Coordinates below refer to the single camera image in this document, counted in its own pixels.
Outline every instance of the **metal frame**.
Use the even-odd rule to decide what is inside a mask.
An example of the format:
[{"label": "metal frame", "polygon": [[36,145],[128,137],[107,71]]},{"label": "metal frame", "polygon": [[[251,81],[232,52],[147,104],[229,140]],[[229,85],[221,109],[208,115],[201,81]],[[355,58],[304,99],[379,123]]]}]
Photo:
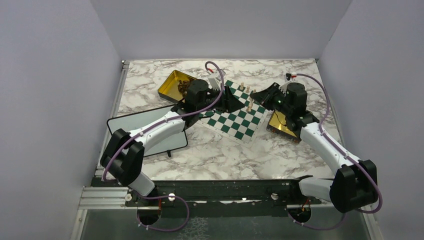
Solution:
[{"label": "metal frame", "polygon": [[[122,61],[122,72],[121,72],[118,87],[116,90],[113,106],[110,111],[109,119],[117,116],[119,104],[121,102],[121,97],[122,97],[122,93],[124,89],[125,80],[127,78],[127,73],[129,70],[129,65],[130,65],[130,61]],[[331,105],[331,110],[334,115],[334,120],[337,126],[338,133],[340,135],[341,143],[342,145],[344,145],[343,135],[339,128],[339,124],[338,124],[339,121],[338,121],[337,114],[333,105]],[[102,149],[98,158],[99,163],[97,164],[97,168],[94,174],[95,176],[101,176],[103,174],[104,168],[100,165],[100,158],[102,157],[103,151],[110,137],[111,137],[111,134],[109,133],[109,130],[106,129]],[[158,210],[159,209],[159,207],[157,206],[125,206],[125,202],[126,202],[125,195],[128,193],[128,190],[129,189],[127,187],[84,187],[82,189],[81,198],[78,204],[78,210],[76,213],[75,223],[73,226],[70,239],[71,240],[81,239],[88,210],[91,210],[91,209]],[[324,201],[322,204],[314,204],[311,207],[320,208],[320,207],[330,207],[330,206],[332,206],[330,202]],[[295,207],[298,207],[298,205],[287,205],[286,207],[295,208]],[[363,207],[362,209],[371,210],[371,207],[366,206],[366,207]],[[381,233],[380,227],[378,225],[378,222],[374,214],[363,214],[363,218],[365,220],[365,224],[367,226],[370,238],[372,240],[383,240],[384,239],[383,235]]]}]

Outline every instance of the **green and white chessboard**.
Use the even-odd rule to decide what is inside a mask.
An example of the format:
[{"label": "green and white chessboard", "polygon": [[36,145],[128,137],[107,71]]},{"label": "green and white chessboard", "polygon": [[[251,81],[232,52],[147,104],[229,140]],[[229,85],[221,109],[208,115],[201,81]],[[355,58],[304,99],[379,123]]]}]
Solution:
[{"label": "green and white chessboard", "polygon": [[249,94],[246,93],[246,87],[240,90],[240,85],[230,80],[225,82],[229,86],[232,94],[242,103],[244,108],[232,113],[216,112],[210,118],[202,118],[198,121],[202,126],[214,130],[222,136],[229,138],[240,145],[250,148],[253,145],[258,129],[265,122],[267,110],[259,104],[253,102],[250,112],[247,112],[249,105]]}]

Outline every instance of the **white wall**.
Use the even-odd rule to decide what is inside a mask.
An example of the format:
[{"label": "white wall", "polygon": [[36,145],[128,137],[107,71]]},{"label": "white wall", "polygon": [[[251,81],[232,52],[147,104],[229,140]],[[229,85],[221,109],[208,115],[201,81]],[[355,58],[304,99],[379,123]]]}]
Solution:
[{"label": "white wall", "polygon": [[91,0],[119,55],[319,58],[351,0]]},{"label": "white wall", "polygon": [[387,240],[424,236],[424,1],[353,0],[319,61],[348,149],[378,169]]},{"label": "white wall", "polygon": [[0,239],[69,239],[121,67],[89,0],[0,1]]}]

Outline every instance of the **gold tray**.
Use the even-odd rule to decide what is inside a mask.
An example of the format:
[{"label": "gold tray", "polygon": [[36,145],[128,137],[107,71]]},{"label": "gold tray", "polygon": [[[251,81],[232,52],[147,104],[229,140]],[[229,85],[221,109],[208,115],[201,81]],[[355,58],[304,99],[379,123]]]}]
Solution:
[{"label": "gold tray", "polygon": [[173,104],[178,103],[181,99],[183,99],[183,95],[178,91],[178,83],[180,80],[182,82],[195,80],[195,77],[187,75],[178,70],[172,71],[172,73],[168,76],[162,86],[159,87],[157,92],[159,93],[159,97],[170,101]]},{"label": "gold tray", "polygon": [[286,125],[286,116],[279,111],[274,111],[271,118],[269,119],[266,130],[271,133],[277,134],[295,144],[299,144],[301,139],[295,135],[294,132],[290,131]]}]

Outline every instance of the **black bracket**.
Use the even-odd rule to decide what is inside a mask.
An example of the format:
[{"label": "black bracket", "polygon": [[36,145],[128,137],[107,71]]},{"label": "black bracket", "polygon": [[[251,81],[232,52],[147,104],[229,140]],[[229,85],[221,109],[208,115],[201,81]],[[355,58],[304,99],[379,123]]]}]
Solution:
[{"label": "black bracket", "polygon": [[[126,132],[121,128],[116,130],[112,134],[110,141],[101,156],[100,164],[106,168],[113,155],[129,139],[129,132]],[[142,171],[143,157],[145,153],[145,148],[141,142],[132,141],[127,145],[126,149],[128,149],[127,154],[120,152],[109,169],[109,172],[123,186],[128,186],[139,176]]]},{"label": "black bracket", "polygon": [[[292,194],[292,180],[214,180],[214,181],[154,181],[155,189],[149,197],[167,196],[171,193],[188,202],[191,217],[286,217],[287,205],[301,205],[307,199]],[[178,199],[169,201],[167,197],[145,200],[136,194],[125,203],[127,207],[160,206],[158,210],[139,210],[139,215],[153,221],[152,216],[161,218],[182,218],[186,206]],[[321,203],[314,197],[311,204]]]},{"label": "black bracket", "polygon": [[[377,167],[371,160],[359,161],[377,184]],[[341,213],[375,203],[378,199],[371,182],[357,166],[343,165],[335,174],[330,188],[330,199],[334,207]]]}]

